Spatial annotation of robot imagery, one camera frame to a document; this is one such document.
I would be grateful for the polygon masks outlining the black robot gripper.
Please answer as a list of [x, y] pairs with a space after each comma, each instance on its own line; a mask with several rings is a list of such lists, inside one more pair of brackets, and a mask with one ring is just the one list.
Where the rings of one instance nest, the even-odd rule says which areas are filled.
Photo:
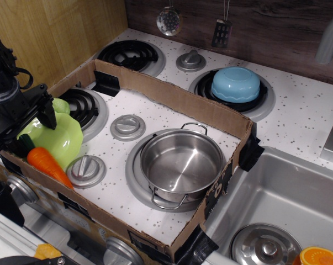
[[56, 129], [57, 121], [53, 97], [47, 92], [47, 85], [40, 84], [32, 89], [0, 97], [0, 148], [20, 158], [31, 151], [31, 137], [20, 135], [34, 118], [49, 129]]

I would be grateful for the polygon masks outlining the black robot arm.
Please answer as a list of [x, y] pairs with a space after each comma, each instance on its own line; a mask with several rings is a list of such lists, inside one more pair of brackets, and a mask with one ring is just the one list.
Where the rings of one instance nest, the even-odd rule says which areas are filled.
[[32, 87], [33, 76], [16, 66], [13, 50], [0, 40], [0, 152], [27, 156], [29, 149], [17, 135], [34, 119], [49, 129], [57, 126], [53, 97], [47, 85]]

